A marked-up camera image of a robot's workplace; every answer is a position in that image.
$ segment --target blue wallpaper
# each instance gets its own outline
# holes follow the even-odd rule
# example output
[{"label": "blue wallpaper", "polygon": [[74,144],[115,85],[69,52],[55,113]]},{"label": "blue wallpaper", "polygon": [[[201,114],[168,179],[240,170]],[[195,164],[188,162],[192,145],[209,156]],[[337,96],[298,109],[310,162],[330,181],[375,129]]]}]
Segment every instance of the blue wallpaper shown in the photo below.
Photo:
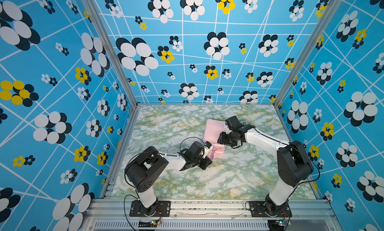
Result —
[{"label": "blue wallpaper", "polygon": [[383,8],[384,0],[343,0],[278,106],[344,230],[384,229]]},{"label": "blue wallpaper", "polygon": [[329,0],[94,0],[138,102],[272,103]]},{"label": "blue wallpaper", "polygon": [[0,230],[77,230],[132,107],[81,0],[0,0]]}]

